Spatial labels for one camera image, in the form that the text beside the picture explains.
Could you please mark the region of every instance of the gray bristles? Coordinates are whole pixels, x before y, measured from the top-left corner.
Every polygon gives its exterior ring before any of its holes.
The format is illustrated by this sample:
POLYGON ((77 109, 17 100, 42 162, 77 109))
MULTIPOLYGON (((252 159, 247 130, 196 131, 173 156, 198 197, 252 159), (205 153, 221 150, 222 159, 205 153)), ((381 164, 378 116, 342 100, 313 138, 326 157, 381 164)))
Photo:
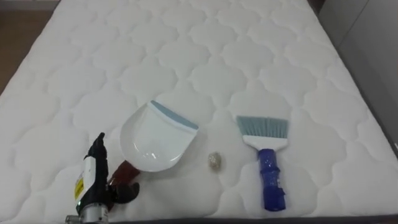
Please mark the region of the gray bristles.
POLYGON ((287 120, 238 116, 236 118, 242 135, 287 138, 287 120))

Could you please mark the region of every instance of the sticker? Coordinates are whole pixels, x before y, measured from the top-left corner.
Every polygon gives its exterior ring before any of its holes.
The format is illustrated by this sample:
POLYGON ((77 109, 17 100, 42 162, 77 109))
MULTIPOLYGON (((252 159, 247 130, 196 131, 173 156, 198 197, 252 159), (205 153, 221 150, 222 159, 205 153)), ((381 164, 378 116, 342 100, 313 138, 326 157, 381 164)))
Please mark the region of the sticker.
POLYGON ((84 188, 85 186, 83 184, 83 177, 80 176, 75 186, 75 200, 79 197, 84 188))

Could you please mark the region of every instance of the brush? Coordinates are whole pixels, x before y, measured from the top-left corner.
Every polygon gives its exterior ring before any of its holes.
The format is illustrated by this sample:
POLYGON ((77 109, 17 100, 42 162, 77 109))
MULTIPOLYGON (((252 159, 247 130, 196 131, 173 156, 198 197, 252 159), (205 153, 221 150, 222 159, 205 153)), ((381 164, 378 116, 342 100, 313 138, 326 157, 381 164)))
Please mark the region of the brush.
POLYGON ((284 210, 285 192, 280 186, 275 152, 287 146, 287 120, 238 116, 236 121, 243 141, 258 150, 264 208, 271 212, 284 210))

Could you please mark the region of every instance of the dustpan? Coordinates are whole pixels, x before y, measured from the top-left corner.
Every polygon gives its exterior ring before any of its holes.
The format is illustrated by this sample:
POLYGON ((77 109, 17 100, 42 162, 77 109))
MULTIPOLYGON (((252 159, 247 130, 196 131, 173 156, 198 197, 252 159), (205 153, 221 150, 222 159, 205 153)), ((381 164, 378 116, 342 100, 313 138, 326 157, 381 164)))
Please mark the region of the dustpan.
POLYGON ((124 123, 120 145, 136 169, 158 172, 180 160, 197 132, 197 125, 152 100, 124 123))

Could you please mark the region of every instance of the mattress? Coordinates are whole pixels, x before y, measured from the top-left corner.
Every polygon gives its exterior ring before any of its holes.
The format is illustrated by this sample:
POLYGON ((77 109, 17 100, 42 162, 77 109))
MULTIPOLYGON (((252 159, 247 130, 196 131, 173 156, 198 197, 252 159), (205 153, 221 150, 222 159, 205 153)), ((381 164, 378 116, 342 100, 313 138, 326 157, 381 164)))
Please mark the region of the mattress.
POLYGON ((106 133, 112 173, 121 126, 153 99, 198 136, 111 221, 398 213, 397 158, 307 1, 62 0, 0 97, 0 220, 76 214, 93 140, 106 133), (262 208, 237 115, 289 120, 282 212, 262 208))

